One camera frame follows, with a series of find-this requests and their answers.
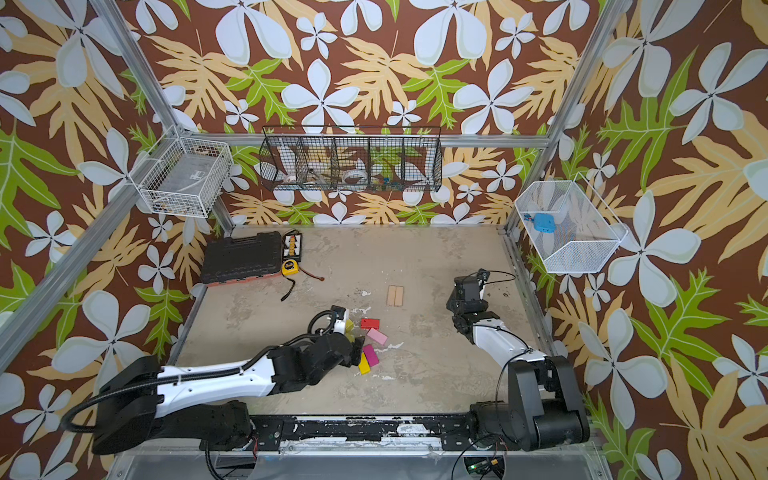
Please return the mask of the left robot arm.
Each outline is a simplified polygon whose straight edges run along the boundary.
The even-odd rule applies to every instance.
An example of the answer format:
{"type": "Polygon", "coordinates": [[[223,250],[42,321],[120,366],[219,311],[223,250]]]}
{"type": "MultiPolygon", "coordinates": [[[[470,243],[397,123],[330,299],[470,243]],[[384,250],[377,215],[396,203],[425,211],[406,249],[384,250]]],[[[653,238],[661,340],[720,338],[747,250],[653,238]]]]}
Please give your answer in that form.
{"type": "Polygon", "coordinates": [[[69,409],[63,430],[89,434],[95,455],[130,450],[160,438],[198,439],[232,449],[254,431],[247,398],[298,392],[337,366],[358,366],[362,339],[338,332],[299,335],[254,358],[201,367],[159,365],[145,356],[69,409]]]}

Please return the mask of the pink wood block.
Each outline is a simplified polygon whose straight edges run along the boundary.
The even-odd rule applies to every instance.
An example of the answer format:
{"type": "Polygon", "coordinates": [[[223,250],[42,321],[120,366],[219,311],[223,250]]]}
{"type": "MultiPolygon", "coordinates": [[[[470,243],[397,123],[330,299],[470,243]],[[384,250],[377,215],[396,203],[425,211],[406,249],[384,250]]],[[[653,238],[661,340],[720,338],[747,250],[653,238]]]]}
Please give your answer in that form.
{"type": "Polygon", "coordinates": [[[369,338],[371,341],[373,341],[374,343],[376,343],[376,344],[378,344],[378,345],[381,345],[381,346],[386,346],[386,345],[387,345],[387,342],[388,342],[388,336],[387,336],[387,335],[385,335],[385,334],[383,334],[383,333],[382,333],[380,330],[378,330],[378,329],[369,329],[369,330],[367,331],[367,337],[368,337],[368,338],[369,338]]]}

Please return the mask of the natural wood block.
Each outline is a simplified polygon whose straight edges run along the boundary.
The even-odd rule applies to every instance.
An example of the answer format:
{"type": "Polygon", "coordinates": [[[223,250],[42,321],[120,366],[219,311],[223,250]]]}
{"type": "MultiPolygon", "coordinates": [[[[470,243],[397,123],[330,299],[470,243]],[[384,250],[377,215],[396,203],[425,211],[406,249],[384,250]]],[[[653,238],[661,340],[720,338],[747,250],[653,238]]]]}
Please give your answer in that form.
{"type": "Polygon", "coordinates": [[[387,291],[387,305],[389,307],[394,307],[396,303],[396,295],[397,295],[397,287],[394,285],[390,285],[388,287],[387,291]]]}
{"type": "Polygon", "coordinates": [[[394,297],[393,297],[393,305],[395,307],[401,307],[404,303],[404,287],[403,286],[395,286],[394,287],[394,297]]]}

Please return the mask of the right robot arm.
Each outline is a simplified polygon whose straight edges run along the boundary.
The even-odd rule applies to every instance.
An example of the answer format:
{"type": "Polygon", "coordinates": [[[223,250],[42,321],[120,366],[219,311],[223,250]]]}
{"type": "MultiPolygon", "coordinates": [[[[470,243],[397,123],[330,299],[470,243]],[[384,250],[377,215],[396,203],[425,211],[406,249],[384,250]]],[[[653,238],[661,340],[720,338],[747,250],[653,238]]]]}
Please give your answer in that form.
{"type": "Polygon", "coordinates": [[[590,439],[590,425],[573,366],[513,333],[484,298],[490,272],[458,276],[446,302],[456,331],[501,367],[494,399],[470,406],[470,439],[501,441],[534,451],[590,439]]]}

